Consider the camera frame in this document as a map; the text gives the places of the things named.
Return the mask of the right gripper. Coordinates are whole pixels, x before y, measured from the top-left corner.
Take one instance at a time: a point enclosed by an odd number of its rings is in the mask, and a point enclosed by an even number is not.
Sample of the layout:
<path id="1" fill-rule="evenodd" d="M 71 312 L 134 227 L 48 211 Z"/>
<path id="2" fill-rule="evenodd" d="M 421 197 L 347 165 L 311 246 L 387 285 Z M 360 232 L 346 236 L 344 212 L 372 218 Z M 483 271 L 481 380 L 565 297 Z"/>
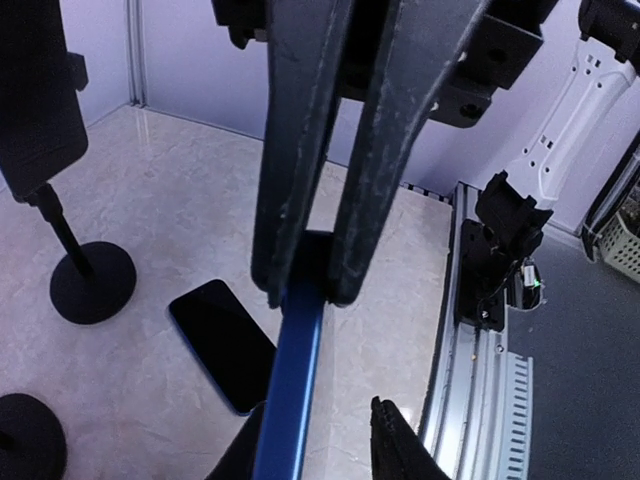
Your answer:
<path id="1" fill-rule="evenodd" d="M 271 104 L 365 101 L 334 225 L 330 302 L 362 288 L 426 120 L 471 128 L 543 44 L 552 1 L 216 1 L 231 43 L 268 46 Z"/>

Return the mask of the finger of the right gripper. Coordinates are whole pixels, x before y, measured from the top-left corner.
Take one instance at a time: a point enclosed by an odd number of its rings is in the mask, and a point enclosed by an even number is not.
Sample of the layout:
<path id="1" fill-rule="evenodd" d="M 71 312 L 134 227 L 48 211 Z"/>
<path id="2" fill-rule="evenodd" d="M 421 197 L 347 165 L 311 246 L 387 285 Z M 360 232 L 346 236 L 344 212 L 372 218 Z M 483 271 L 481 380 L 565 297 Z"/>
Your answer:
<path id="1" fill-rule="evenodd" d="M 254 223 L 251 275 L 280 306 L 309 219 L 336 109 L 350 1 L 271 1 L 269 99 Z"/>

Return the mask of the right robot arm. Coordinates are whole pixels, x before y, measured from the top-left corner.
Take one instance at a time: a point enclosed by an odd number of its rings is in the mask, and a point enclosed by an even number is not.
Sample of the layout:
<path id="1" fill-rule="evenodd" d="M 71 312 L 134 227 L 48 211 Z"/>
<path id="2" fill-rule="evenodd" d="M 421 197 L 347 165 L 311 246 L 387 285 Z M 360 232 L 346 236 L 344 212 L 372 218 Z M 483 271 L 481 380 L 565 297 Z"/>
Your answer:
<path id="1" fill-rule="evenodd" d="M 326 299 L 357 298 L 413 145 L 428 120 L 468 127 L 539 49 L 550 1 L 217 1 L 231 42 L 268 50 L 269 99 L 251 275 L 280 305 L 293 277 L 344 98 L 359 100 L 334 229 L 323 247 Z M 581 147 L 639 75 L 639 6 L 584 1 L 567 80 L 535 137 L 488 182 L 476 213 L 489 258 L 477 301 L 541 243 Z"/>

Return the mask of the short black clamp stand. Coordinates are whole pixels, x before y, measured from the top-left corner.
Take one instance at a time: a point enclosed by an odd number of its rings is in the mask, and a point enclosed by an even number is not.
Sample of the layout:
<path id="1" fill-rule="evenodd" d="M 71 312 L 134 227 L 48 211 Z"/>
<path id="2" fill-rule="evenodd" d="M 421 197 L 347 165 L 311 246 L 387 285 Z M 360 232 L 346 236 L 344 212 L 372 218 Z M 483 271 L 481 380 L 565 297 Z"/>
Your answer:
<path id="1" fill-rule="evenodd" d="M 37 208 L 65 250 L 49 284 L 53 307 L 71 323 L 94 325 L 125 307 L 137 273 L 126 250 L 106 241 L 79 243 L 64 217 L 50 180 L 87 152 L 77 93 L 87 86 L 88 73 L 84 57 L 71 52 L 47 72 L 52 84 L 36 100 L 44 110 L 28 124 L 1 132 L 1 173 L 13 198 Z"/>

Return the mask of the tall black clamp stand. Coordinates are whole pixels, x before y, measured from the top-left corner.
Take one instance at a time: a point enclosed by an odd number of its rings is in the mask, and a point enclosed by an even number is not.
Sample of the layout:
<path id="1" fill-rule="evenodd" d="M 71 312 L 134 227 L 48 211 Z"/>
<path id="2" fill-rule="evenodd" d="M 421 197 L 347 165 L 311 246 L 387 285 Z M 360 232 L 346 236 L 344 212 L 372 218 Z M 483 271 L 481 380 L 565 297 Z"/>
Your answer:
<path id="1" fill-rule="evenodd" d="M 31 395 L 2 395 L 1 478 L 62 479 L 66 465 L 66 439 L 55 413 Z"/>

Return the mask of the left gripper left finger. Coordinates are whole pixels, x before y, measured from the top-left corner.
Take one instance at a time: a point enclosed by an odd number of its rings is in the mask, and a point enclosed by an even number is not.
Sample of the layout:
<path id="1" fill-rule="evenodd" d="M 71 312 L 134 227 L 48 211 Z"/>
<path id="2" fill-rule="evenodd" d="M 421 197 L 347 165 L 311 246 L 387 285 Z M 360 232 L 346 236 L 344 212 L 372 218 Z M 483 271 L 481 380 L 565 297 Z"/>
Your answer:
<path id="1" fill-rule="evenodd" d="M 206 480 L 251 480 L 265 410 L 259 403 Z"/>

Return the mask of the cream plastic basket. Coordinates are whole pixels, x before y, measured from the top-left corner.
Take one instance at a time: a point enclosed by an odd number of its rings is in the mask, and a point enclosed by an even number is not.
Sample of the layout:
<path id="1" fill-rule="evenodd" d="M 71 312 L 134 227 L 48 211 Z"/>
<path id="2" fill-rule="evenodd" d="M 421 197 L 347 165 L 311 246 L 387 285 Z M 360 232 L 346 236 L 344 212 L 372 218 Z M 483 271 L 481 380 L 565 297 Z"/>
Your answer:
<path id="1" fill-rule="evenodd" d="M 601 233 L 602 260 L 639 282 L 639 202 L 628 198 Z"/>

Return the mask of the right aluminium frame post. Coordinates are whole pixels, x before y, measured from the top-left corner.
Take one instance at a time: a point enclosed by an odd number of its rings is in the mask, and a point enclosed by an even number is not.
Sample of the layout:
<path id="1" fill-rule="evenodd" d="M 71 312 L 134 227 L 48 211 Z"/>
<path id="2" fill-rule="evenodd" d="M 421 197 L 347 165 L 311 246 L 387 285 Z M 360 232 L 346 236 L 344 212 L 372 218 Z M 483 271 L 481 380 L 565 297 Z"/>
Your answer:
<path id="1" fill-rule="evenodd" d="M 146 67 L 144 58 L 144 38 L 142 3 L 140 0 L 126 0 L 127 46 L 129 65 L 130 102 L 144 108 L 147 104 Z"/>

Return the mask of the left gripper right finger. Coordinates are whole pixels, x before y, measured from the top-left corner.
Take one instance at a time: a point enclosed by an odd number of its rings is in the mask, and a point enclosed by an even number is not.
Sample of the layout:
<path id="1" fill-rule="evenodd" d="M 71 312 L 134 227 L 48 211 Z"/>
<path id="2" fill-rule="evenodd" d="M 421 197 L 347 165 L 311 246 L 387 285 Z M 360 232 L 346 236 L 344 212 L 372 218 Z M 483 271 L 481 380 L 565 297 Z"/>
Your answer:
<path id="1" fill-rule="evenodd" d="M 391 400 L 371 401 L 373 480 L 449 480 Z"/>

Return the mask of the black phone blue case bottom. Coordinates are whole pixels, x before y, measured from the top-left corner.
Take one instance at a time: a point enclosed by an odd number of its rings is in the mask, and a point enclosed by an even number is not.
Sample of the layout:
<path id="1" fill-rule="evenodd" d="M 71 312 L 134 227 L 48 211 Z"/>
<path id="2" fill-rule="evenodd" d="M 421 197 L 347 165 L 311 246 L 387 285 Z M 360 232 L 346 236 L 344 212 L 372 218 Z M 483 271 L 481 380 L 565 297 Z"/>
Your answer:
<path id="1" fill-rule="evenodd" d="M 282 322 L 252 472 L 299 479 L 321 347 L 332 235 L 304 233 L 281 303 Z"/>

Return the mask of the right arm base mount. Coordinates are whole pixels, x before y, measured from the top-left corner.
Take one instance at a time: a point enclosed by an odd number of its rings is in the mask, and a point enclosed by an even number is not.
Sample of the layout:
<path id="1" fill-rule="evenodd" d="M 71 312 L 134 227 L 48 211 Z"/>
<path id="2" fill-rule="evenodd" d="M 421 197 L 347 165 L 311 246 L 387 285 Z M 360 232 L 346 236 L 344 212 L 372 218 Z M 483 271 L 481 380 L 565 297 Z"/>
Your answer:
<path id="1" fill-rule="evenodd" d="M 544 285 L 532 257 L 510 259 L 499 251 L 492 232 L 475 220 L 464 220 L 461 235 L 457 321 L 501 332 L 508 307 L 526 312 L 543 303 Z"/>

